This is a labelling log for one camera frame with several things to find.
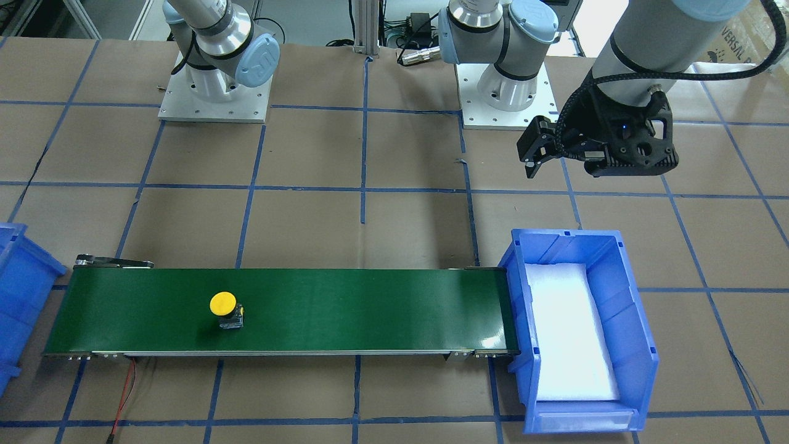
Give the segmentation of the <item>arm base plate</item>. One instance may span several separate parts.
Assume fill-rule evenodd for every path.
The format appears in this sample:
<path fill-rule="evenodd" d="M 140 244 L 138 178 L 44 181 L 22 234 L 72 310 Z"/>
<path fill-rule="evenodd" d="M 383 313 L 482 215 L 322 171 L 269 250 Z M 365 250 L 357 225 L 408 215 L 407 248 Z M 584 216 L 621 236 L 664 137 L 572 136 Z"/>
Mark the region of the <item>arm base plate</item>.
<path fill-rule="evenodd" d="M 535 78 L 504 78 L 491 64 L 457 65 L 463 126 L 475 130 L 524 130 L 536 116 L 554 121 L 556 107 L 545 65 Z"/>
<path fill-rule="evenodd" d="M 158 118 L 178 123 L 263 124 L 272 81 L 248 88 L 217 68 L 197 70 L 187 64 L 170 77 Z"/>

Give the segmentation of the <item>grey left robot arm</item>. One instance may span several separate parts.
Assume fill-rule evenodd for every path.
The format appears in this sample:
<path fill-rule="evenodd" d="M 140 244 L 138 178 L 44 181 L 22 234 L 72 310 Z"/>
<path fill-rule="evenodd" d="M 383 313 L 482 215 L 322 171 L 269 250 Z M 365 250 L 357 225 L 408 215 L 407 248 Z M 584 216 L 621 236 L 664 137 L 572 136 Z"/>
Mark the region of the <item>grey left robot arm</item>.
<path fill-rule="evenodd" d="M 676 168 L 667 93 L 679 80 L 752 78 L 787 45 L 787 22 L 775 1 L 761 2 L 775 43 L 761 64 L 726 73 L 688 73 L 746 1 L 631 1 L 589 73 L 556 119 L 531 119 L 517 141 L 528 178 L 549 160 L 583 162 L 593 177 L 662 175 Z M 443 61 L 483 63 L 493 81 L 486 101 L 504 109 L 504 85 L 533 88 L 560 20 L 542 1 L 451 1 L 438 12 Z"/>

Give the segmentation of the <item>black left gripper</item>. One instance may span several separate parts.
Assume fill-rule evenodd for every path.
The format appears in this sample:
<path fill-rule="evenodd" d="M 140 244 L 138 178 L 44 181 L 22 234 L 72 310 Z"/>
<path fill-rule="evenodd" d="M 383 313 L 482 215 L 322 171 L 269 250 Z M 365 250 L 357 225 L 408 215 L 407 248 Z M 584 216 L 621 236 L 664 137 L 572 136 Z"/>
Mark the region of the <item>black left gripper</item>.
<path fill-rule="evenodd" d="M 534 117 L 517 141 L 525 174 L 533 179 L 541 166 L 566 157 L 579 160 L 593 177 L 651 176 L 679 165 L 672 140 L 672 110 L 663 88 L 651 83 L 647 104 L 620 104 L 597 85 L 584 85 L 567 99 L 556 130 L 542 115 Z"/>

